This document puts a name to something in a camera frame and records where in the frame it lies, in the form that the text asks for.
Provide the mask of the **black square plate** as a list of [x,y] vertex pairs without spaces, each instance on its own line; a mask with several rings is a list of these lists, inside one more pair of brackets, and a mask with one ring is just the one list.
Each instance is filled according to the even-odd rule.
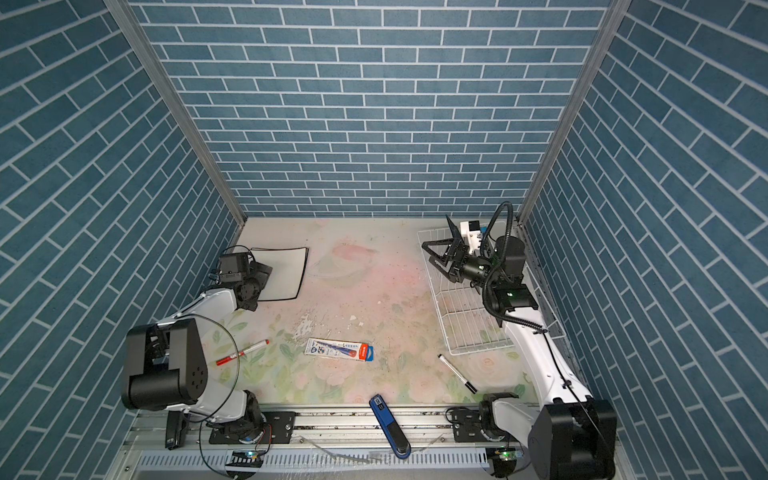
[[464,241],[460,228],[453,222],[453,220],[449,216],[446,217],[446,220],[451,233],[451,241],[446,250],[446,255],[448,258],[455,259],[467,252],[468,245]]

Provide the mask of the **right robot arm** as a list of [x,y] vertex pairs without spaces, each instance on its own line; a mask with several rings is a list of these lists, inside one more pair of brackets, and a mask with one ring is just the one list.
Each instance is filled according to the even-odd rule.
[[514,211],[500,204],[492,216],[505,228],[479,221],[447,223],[449,235],[421,244],[433,270],[455,285],[436,291],[439,313],[486,317],[520,352],[538,395],[530,406],[512,392],[487,393],[476,408],[451,407],[446,419],[459,443],[490,442],[490,474],[497,479],[531,467],[540,479],[611,479],[616,474],[617,415],[577,378],[524,282],[524,242],[512,233]]

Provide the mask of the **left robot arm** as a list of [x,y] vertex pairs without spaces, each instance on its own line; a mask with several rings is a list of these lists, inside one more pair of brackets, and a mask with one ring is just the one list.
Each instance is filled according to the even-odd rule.
[[184,445],[194,423],[207,423],[224,444],[255,444],[267,425],[255,395],[208,376],[200,331],[233,339],[221,324],[238,309],[254,311],[272,268],[249,252],[225,252],[216,283],[179,312],[127,333],[121,400],[130,410],[168,412],[165,447]]

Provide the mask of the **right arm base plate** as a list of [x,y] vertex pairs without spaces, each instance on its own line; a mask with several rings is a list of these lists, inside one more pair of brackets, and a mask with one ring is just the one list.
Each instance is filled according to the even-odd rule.
[[445,411],[456,443],[517,442],[511,433],[493,426],[480,410],[463,406],[450,407]]

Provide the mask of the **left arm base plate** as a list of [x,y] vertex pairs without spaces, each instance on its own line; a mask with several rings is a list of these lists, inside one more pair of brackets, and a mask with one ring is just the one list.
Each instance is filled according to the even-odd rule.
[[209,436],[213,445],[288,444],[291,441],[297,413],[295,411],[262,412],[256,420],[243,418],[214,424]]

